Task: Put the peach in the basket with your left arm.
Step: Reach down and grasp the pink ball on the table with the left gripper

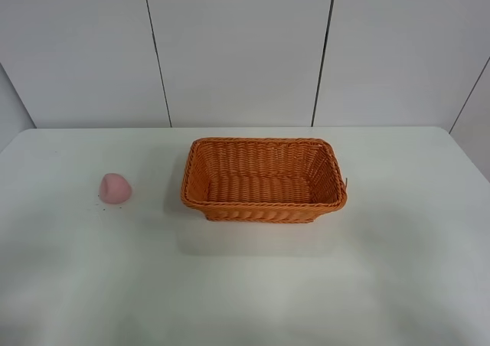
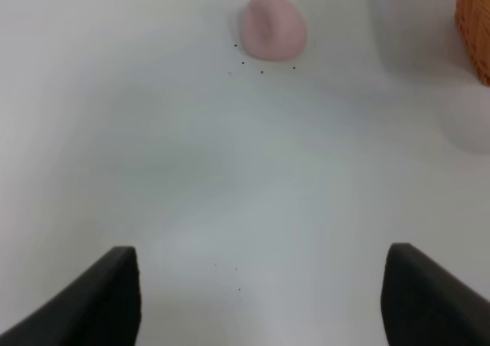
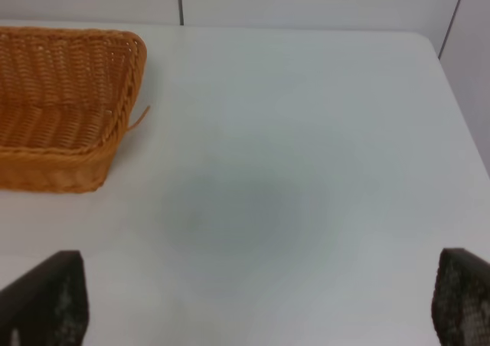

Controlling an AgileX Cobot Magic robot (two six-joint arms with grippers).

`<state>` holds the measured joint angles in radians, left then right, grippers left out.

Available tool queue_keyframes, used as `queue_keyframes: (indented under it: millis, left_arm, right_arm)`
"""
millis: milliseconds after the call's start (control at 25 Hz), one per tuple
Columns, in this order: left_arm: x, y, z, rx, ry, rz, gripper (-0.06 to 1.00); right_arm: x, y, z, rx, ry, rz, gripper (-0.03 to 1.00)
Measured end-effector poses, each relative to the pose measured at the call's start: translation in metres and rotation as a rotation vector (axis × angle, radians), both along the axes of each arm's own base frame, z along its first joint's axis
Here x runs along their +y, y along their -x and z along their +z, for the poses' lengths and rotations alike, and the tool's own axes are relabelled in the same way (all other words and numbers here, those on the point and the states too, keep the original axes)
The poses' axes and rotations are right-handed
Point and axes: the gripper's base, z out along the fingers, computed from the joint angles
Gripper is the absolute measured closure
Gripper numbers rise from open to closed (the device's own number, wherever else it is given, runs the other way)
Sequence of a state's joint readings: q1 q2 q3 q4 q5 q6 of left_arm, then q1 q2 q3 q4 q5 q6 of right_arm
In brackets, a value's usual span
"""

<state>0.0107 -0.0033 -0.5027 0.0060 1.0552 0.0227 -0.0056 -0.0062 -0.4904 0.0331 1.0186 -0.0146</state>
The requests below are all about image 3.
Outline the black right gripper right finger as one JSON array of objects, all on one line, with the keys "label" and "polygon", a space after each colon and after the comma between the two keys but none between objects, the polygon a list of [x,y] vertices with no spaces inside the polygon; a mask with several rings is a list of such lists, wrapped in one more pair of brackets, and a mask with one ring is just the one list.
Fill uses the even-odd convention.
[{"label": "black right gripper right finger", "polygon": [[441,345],[489,344],[489,263],[463,248],[445,248],[431,304]]}]

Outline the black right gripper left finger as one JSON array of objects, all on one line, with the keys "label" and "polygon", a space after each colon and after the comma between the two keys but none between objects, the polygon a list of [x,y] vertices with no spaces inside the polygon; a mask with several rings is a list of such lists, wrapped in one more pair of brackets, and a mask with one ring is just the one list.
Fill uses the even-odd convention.
[{"label": "black right gripper left finger", "polygon": [[2,345],[82,345],[89,321],[78,250],[55,253],[1,290]]}]

